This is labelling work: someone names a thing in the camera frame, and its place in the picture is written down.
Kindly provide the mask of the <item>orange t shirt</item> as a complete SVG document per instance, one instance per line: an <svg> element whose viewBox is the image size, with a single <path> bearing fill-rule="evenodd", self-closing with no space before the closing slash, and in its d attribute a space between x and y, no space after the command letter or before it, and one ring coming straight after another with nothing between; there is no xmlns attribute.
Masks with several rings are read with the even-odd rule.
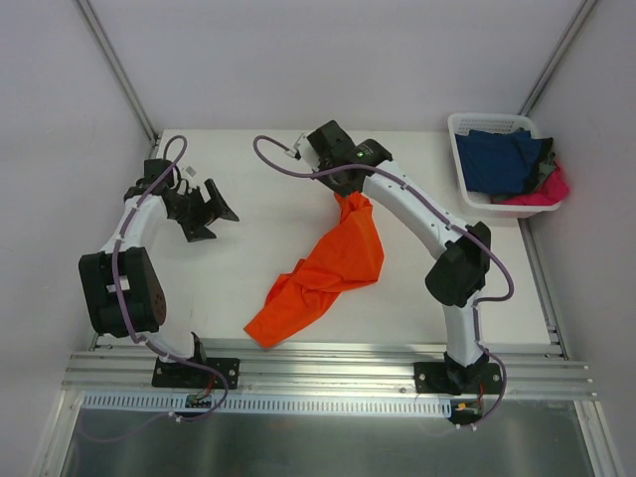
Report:
<svg viewBox="0 0 636 477"><path fill-rule="evenodd" d="M379 281L385 253L371 200L360 192L334 198L339 223L292 271L277 277L262 308L243 328L262 348L272 348L312 325L342 293Z"/></svg>

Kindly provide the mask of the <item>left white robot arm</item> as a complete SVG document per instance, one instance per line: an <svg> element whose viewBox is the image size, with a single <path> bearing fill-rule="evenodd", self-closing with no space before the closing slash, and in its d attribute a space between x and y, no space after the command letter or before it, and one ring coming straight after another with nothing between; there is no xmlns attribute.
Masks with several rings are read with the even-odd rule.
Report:
<svg viewBox="0 0 636 477"><path fill-rule="evenodd" d="M239 360L210 358L192 331L169 338L161 329L168 305L149 248L159 227L173 221L189 243L214 239L217 219L235 222L212 179L190 187L167 159L149 159L144 175L124 195L122 218L106 244L79 259L91 326L98 335L129 338L156 356L151 385L159 389L233 390Z"/></svg>

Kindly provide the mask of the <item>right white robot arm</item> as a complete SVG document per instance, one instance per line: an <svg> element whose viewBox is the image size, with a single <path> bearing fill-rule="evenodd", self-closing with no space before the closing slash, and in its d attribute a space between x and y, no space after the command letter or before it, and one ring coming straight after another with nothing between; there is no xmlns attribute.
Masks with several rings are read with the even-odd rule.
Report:
<svg viewBox="0 0 636 477"><path fill-rule="evenodd" d="M440 370L425 372L424 382L452 396L471 392L489 363L476 312L490 269L490 229L456 221L412 184L382 144L355 143L334 120L302 136L296 148L329 189L342 196L360 192L378 202L425 246L434 265L424 285L442 306L447 343Z"/></svg>

